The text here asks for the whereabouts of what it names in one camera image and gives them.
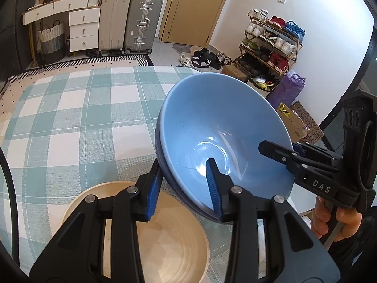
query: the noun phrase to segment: plaid tablecloth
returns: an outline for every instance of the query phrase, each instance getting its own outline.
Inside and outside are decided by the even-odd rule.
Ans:
[[[183,67],[95,69],[45,77],[25,90],[2,148],[16,187],[20,260],[26,273],[77,195],[99,183],[136,181],[150,170],[163,100],[175,83],[195,72]],[[2,173],[0,182],[0,237],[11,252]],[[162,190],[173,194],[166,183]],[[231,228],[196,216],[210,244],[208,277],[212,283],[223,282]]]

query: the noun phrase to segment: beige bowl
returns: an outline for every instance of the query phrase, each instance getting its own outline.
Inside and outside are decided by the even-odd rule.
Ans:
[[[99,199],[115,196],[134,182],[96,185],[77,196],[65,211],[62,223],[87,195]],[[146,283],[199,283],[209,264],[207,236],[195,216],[178,200],[160,192],[156,212],[148,223],[137,222],[141,263]],[[110,277],[111,220],[106,220],[104,275]]]

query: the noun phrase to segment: human hand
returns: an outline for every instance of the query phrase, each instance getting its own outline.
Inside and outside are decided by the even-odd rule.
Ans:
[[[325,206],[325,199],[317,196],[316,207],[314,208],[314,212],[312,213],[310,229],[318,239],[328,233],[329,227],[327,226],[326,222],[330,220],[330,217],[330,211]],[[342,239],[353,236],[359,229],[359,226],[361,224],[361,217],[362,215],[359,214],[355,208],[338,208],[336,212],[336,219],[339,222],[343,222],[344,226],[340,233],[336,236],[334,241],[340,241]]]

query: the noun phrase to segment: purple plastic bag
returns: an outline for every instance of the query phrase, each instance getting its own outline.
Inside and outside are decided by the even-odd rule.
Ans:
[[[270,93],[267,101],[274,109],[278,109],[280,103],[288,107],[300,94],[305,86],[305,79],[295,73],[293,70],[282,76],[280,84]]]

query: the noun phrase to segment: wicker basket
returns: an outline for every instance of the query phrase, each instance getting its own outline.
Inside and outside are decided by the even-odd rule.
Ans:
[[[63,22],[60,23],[59,20],[55,20],[53,27],[48,27],[48,29],[44,29],[38,33],[45,64],[53,64],[66,55]]]

